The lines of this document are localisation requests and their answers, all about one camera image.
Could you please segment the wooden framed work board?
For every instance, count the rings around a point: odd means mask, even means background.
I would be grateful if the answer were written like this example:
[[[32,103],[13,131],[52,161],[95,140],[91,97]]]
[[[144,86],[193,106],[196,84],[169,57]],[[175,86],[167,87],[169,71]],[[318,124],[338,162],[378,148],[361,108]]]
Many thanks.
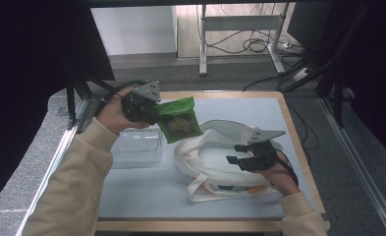
[[[265,98],[200,98],[194,102],[200,124],[227,120],[267,131],[285,131],[274,140],[296,169],[309,205],[314,206],[303,168],[292,144],[290,131],[280,103]],[[256,195],[195,203],[189,198],[188,185],[193,178],[179,171],[174,161],[178,143],[168,144],[162,133],[162,159],[143,168],[115,169],[107,175],[100,202],[102,220],[246,220],[283,217],[281,194]]]

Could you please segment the white power strip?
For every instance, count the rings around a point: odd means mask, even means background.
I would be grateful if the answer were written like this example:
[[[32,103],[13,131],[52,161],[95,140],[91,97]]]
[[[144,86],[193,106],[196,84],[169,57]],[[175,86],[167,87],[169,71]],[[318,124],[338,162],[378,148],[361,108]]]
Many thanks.
[[[309,75],[310,73],[311,73],[311,70],[309,68],[302,68],[299,72],[297,72],[294,75],[293,80],[297,82],[303,79],[305,76]]]

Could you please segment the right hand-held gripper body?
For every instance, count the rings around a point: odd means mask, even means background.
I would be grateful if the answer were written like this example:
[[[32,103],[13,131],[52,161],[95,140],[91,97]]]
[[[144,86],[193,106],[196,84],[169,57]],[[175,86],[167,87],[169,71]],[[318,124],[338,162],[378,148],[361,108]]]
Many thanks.
[[[246,144],[246,150],[251,153],[251,157],[244,161],[244,169],[255,171],[267,170],[272,167],[278,159],[278,155],[271,140],[285,134],[285,131],[266,131],[255,128]]]

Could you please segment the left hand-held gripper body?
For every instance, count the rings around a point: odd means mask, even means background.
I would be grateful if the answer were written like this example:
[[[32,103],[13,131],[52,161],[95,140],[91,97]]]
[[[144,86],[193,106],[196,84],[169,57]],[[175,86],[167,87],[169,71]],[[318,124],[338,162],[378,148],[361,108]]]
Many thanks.
[[[161,101],[159,82],[151,82],[134,88],[122,99],[122,111],[131,122],[149,123],[147,112]]]

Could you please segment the green snack packet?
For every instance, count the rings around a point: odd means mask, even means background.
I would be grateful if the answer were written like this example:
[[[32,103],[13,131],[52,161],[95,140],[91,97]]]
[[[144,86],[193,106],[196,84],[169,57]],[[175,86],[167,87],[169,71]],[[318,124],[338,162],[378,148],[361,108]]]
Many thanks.
[[[159,116],[157,124],[168,144],[202,135],[192,96],[158,104],[151,111]]]

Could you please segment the person's right hand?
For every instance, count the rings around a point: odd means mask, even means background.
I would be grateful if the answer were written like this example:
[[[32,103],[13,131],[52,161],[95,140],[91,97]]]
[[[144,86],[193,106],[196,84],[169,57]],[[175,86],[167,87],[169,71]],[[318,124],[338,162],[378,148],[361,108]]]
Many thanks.
[[[279,163],[276,163],[268,170],[259,171],[259,174],[273,184],[283,196],[290,196],[300,192],[290,173]]]

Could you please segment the white metal desk frame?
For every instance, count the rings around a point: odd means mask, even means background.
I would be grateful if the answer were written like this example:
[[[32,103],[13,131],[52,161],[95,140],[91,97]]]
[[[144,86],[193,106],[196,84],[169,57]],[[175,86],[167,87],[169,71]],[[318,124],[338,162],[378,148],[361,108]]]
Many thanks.
[[[206,6],[201,6],[199,21],[200,29],[200,53],[199,53],[199,74],[207,75],[207,44],[206,33],[208,31],[226,30],[274,30],[274,37],[267,43],[267,49],[278,74],[284,74],[285,69],[277,54],[277,46],[285,24],[290,3],[287,2],[279,15],[260,16],[206,16]]]

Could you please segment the clear plastic container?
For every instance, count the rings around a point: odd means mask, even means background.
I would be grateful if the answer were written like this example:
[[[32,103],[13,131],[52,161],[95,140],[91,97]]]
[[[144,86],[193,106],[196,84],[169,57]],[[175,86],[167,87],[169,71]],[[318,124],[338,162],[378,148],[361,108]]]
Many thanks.
[[[159,129],[129,129],[111,148],[115,169],[143,168],[162,159],[162,132]]]

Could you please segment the black metal stand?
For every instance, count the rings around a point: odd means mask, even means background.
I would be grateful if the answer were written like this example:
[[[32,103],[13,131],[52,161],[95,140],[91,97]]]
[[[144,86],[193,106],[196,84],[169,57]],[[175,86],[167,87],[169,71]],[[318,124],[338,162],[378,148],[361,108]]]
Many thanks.
[[[340,26],[340,29],[335,32],[331,38],[332,42],[327,42],[327,45],[331,46],[327,61],[298,82],[282,89],[282,92],[292,92],[320,77],[320,81],[315,88],[315,94],[319,97],[325,97],[331,89],[334,90],[332,98],[333,117],[340,127],[343,127],[342,103],[344,101],[344,80],[341,76],[344,64],[343,59],[370,7],[371,2],[369,0],[361,0],[356,10]]]
[[[68,129],[75,128],[77,133],[81,133],[91,119],[100,113],[107,99],[113,96],[115,88],[86,73],[78,74],[71,65],[66,65],[66,70],[68,73],[66,87],[69,113]],[[105,89],[107,93],[102,96],[94,95],[88,82]]]

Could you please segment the aluminium rail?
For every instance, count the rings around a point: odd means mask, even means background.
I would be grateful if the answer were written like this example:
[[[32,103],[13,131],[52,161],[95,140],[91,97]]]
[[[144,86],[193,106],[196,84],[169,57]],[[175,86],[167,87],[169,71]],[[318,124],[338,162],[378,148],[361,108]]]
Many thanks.
[[[371,200],[371,203],[373,204],[386,229],[386,198],[378,189],[377,184],[373,180],[369,171],[366,169],[346,130],[342,128],[334,118],[330,103],[326,98],[322,97],[318,98],[318,103],[335,132],[337,139],[341,143],[346,155],[348,156],[351,166],[354,168],[367,196]]]
[[[25,216],[15,236],[22,236],[28,217],[33,213],[51,174],[73,140],[80,119],[90,106],[87,100],[75,100],[77,122],[74,124],[69,117],[67,102],[65,97],[54,96],[49,99],[48,113],[20,164],[21,191],[27,195],[27,203],[22,208]]]

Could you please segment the white green orange tote bag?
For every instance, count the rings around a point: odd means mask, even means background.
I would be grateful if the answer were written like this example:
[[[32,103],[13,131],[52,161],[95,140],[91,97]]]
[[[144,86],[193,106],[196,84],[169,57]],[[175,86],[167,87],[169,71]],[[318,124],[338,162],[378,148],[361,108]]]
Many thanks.
[[[234,121],[210,120],[200,125],[202,135],[177,144],[174,161],[180,172],[193,178],[187,187],[192,202],[279,194],[262,175],[227,160],[227,156],[251,157],[250,152],[235,151],[234,145],[246,145],[255,128]]]

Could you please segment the dark curtain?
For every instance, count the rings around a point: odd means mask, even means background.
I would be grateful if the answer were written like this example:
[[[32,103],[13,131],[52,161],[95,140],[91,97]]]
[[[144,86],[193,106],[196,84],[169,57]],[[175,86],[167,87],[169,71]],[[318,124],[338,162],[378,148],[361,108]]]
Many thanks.
[[[350,20],[362,3],[370,8],[342,58],[352,108],[386,148],[386,0],[331,0],[324,37]]]
[[[114,78],[91,10],[0,0],[0,193],[73,76]]]

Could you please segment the person's left hand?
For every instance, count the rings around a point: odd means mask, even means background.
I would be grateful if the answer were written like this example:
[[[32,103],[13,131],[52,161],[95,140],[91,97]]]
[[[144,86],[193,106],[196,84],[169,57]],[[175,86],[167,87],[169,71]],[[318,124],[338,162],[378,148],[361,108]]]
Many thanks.
[[[131,122],[122,111],[121,98],[132,90],[132,87],[122,88],[110,98],[96,116],[99,123],[116,135],[126,129],[144,129],[149,126],[145,122]]]

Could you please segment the white wall panel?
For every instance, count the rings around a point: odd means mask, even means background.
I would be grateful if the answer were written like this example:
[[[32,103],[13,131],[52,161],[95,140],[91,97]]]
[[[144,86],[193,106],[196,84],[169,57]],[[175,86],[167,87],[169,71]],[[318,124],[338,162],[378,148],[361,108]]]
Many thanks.
[[[91,8],[109,56],[177,51],[173,6]]]

